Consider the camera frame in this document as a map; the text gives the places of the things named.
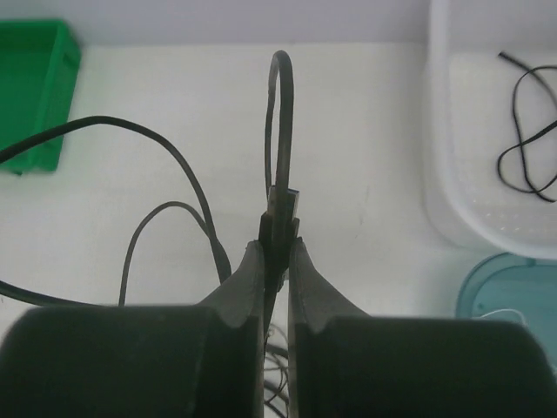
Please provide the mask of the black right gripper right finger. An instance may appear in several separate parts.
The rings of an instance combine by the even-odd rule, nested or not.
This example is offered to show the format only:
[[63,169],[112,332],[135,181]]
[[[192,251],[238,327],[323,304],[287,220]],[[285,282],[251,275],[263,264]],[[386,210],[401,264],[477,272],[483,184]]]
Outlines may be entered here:
[[372,316],[290,255],[294,417],[553,417],[556,381],[510,322]]

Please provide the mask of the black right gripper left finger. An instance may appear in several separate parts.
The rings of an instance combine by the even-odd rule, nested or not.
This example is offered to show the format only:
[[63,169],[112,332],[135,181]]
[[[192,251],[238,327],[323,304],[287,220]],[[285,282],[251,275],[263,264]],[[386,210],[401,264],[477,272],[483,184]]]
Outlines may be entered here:
[[1,346],[4,417],[260,417],[264,255],[191,306],[43,307]]

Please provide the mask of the teal transparent plastic bin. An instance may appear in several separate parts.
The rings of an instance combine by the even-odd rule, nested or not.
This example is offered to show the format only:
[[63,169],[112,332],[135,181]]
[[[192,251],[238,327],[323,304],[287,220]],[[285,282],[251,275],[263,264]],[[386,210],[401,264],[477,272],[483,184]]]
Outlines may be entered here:
[[455,316],[516,321],[555,335],[556,263],[511,253],[481,261],[460,287]]

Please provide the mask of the white plastic basin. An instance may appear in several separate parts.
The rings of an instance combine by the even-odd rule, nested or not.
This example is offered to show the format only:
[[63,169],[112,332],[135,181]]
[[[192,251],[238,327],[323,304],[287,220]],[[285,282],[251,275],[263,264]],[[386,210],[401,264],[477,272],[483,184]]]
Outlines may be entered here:
[[555,258],[555,66],[555,2],[431,2],[426,212],[453,243]]

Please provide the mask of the green plastic tray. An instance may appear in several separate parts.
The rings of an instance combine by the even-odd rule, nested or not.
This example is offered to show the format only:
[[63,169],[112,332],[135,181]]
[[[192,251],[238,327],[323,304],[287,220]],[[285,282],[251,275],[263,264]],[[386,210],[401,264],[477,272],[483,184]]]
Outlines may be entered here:
[[68,120],[80,46],[61,20],[1,22],[1,148]]

